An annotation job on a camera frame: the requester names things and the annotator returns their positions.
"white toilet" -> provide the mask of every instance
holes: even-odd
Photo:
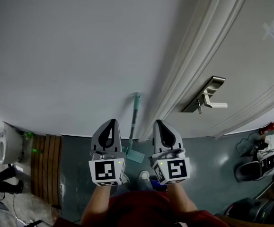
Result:
[[[10,164],[22,156],[22,136],[7,123],[0,121],[0,163]]]

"door lever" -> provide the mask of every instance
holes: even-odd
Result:
[[[212,103],[210,101],[210,98],[223,85],[224,81],[225,78],[213,76],[182,112],[193,113],[198,109],[199,114],[201,114],[202,104],[209,108],[227,108],[227,103]]]

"person's leg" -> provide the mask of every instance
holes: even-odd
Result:
[[[17,185],[12,185],[7,182],[0,181],[0,192],[8,192],[11,194],[22,193],[23,182],[19,181]]]
[[[0,181],[4,181],[16,176],[15,168],[13,166],[9,166],[0,172]]]
[[[153,191],[153,187],[150,183],[150,174],[147,171],[141,171],[137,180],[139,191]]]
[[[115,197],[115,196],[119,196],[123,193],[126,193],[126,192],[130,192],[130,190],[128,189],[128,184],[129,184],[129,178],[127,177],[127,175],[123,174],[123,177],[122,177],[122,184],[117,186],[117,190],[116,192],[114,192],[112,195],[111,195],[111,198],[112,197]]]

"white door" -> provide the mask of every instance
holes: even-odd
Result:
[[[183,138],[224,135],[274,107],[274,39],[264,28],[273,20],[274,0],[244,1],[216,53],[166,118]],[[182,113],[211,76],[226,79],[211,101],[228,108],[202,105],[202,114]]]

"floor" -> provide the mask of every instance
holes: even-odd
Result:
[[[44,220],[50,225],[53,225],[54,211],[49,204],[42,199],[31,194],[30,185],[30,165],[31,165],[31,148],[32,139],[23,140],[24,155],[20,162],[14,164],[16,168],[16,177],[6,180],[10,184],[17,184],[18,180],[24,183],[22,194],[5,194],[5,198],[1,201],[9,209],[3,211],[0,209],[0,226],[22,227],[37,220]],[[0,171],[8,167],[0,164]],[[0,199],[3,198],[3,193],[0,193]]]
[[[213,214],[223,212],[237,200],[255,197],[271,182],[270,176],[252,182],[237,182],[234,176],[235,165],[243,160],[239,155],[258,139],[258,133],[251,131],[219,139],[204,137],[183,140],[186,156],[190,157],[191,177],[182,184],[199,209]],[[127,144],[128,140],[122,141],[123,146]],[[88,166],[90,147],[89,138],[65,136],[63,139],[62,216],[71,222],[79,222],[95,189]],[[154,151],[151,141],[135,141],[133,149],[145,154],[145,159],[142,164],[126,161],[125,174],[131,182],[136,180],[141,170],[154,175],[147,159]]]

